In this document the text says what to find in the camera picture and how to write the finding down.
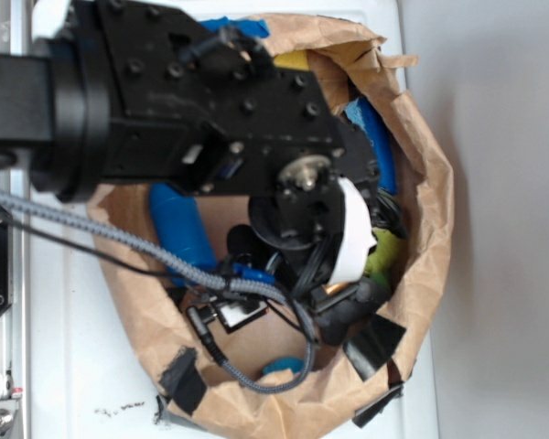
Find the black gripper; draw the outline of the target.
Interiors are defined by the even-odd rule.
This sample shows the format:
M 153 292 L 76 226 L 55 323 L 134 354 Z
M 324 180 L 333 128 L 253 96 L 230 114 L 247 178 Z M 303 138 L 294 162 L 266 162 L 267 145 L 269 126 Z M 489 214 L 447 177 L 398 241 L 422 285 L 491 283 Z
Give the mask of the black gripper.
M 362 277 L 380 164 L 314 73 L 279 68 L 260 39 L 177 8 L 99 1 L 95 16 L 110 71 L 104 182 L 244 195 L 255 233 L 297 273 Z

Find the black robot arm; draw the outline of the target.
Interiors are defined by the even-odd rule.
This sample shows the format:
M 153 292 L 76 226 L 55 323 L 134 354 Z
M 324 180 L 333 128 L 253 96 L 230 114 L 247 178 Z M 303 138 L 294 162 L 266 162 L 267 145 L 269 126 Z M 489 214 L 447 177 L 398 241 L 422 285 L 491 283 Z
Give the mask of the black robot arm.
M 0 169 L 63 202 L 101 184 L 246 196 L 297 272 L 352 283 L 375 244 L 378 161 L 316 76 L 233 26 L 136 1 L 76 1 L 27 56 L 0 54 Z

